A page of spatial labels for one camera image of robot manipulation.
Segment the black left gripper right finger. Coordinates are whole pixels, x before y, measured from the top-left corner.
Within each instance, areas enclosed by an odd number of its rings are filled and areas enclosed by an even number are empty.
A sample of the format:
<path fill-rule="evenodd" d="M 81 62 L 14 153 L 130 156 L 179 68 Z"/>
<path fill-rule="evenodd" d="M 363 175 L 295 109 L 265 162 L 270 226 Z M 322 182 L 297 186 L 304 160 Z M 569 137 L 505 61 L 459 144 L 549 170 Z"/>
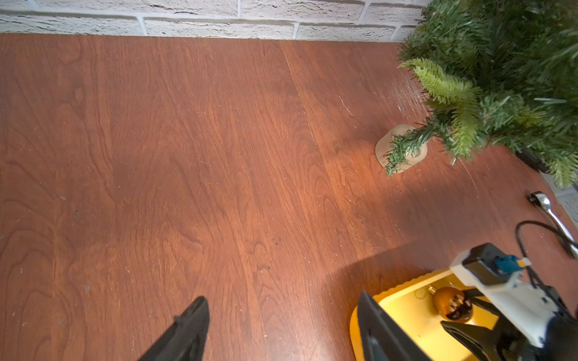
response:
<path fill-rule="evenodd" d="M 365 291 L 358 301 L 363 360 L 430 361 L 429 356 Z"/>

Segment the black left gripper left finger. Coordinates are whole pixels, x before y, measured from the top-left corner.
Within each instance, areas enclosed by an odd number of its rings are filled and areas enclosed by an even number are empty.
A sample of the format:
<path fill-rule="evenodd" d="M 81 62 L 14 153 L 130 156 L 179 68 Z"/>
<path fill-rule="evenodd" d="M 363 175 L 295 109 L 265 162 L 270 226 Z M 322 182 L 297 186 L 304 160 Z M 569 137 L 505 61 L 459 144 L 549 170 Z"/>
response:
<path fill-rule="evenodd" d="M 201 361 L 209 333 L 209 302 L 197 297 L 174 317 L 173 324 L 139 358 L 145 360 Z"/>

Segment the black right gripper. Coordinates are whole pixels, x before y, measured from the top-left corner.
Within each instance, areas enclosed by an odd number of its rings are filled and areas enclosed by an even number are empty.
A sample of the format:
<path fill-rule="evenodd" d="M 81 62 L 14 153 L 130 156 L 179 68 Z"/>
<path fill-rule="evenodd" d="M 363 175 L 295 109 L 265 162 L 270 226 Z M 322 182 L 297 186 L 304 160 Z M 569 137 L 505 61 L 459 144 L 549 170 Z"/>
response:
<path fill-rule="evenodd" d="M 492 303 L 483 299 L 480 290 L 464 290 L 463 294 L 460 309 L 470 311 L 477 306 L 495 316 L 501 316 L 501 312 Z M 442 321 L 441 326 L 478 360 L 546 360 L 543 333 L 539 333 L 539 329 L 529 329 L 523 333 L 504 316 L 498 318 L 492 330 L 448 321 Z"/>

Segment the shiny brown ball ornament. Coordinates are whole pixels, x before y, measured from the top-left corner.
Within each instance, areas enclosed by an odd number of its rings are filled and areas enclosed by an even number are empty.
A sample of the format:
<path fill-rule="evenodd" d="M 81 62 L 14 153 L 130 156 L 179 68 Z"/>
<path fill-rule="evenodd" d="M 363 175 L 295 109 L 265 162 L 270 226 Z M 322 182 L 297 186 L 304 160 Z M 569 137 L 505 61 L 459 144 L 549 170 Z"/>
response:
<path fill-rule="evenodd" d="M 474 308 L 463 291 L 455 287 L 429 287 L 429 292 L 433 306 L 444 320 L 467 323 L 473 318 Z"/>

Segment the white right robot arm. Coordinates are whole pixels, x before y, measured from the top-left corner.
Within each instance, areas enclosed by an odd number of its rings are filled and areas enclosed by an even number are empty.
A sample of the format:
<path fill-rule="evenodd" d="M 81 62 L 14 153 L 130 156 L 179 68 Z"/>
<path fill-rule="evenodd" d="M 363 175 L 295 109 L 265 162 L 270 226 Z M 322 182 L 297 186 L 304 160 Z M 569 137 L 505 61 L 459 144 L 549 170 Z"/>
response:
<path fill-rule="evenodd" d="M 556 314 L 548 323 L 543 347 L 531 345 L 512 322 L 489 302 L 480 299 L 478 290 L 466 290 L 465 300 L 498 317 L 493 329 L 443 321 L 444 330 L 479 360 L 576 360 L 577 320 Z"/>

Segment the small green christmas tree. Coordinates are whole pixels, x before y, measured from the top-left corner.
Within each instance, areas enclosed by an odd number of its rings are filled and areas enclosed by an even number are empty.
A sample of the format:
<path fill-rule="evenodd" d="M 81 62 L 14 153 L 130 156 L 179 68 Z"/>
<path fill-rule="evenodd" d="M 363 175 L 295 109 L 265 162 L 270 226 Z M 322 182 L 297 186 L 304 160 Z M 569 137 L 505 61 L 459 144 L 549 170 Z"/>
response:
<path fill-rule="evenodd" d="M 388 174 L 438 138 L 453 160 L 500 145 L 537 157 L 558 186 L 576 183 L 575 1 L 432 1 L 399 58 L 430 112 L 394 136 Z"/>

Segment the yellow plastic tray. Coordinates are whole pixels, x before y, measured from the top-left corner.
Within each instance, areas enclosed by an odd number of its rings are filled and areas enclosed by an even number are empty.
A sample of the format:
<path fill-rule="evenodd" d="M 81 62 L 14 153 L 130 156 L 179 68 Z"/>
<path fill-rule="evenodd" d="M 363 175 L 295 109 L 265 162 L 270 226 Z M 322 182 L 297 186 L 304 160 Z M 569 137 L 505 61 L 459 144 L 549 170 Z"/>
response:
<path fill-rule="evenodd" d="M 431 360 L 477 358 L 441 326 L 443 317 L 434 307 L 433 289 L 469 290 L 450 270 L 414 278 L 386 290 L 373 299 Z"/>

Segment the metal spoon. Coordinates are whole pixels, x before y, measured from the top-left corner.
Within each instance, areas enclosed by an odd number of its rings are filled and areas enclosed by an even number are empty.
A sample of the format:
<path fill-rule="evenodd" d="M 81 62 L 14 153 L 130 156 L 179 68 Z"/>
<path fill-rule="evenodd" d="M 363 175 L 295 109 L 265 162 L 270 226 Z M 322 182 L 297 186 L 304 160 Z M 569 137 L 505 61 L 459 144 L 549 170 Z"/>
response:
<path fill-rule="evenodd" d="M 563 234 L 561 237 L 561 243 L 563 244 L 567 254 L 573 260 L 577 260 L 577 244 L 567 227 L 552 211 L 552 203 L 548 196 L 543 192 L 535 192 L 530 194 L 528 200 L 544 211 L 552 219 L 558 230 Z"/>

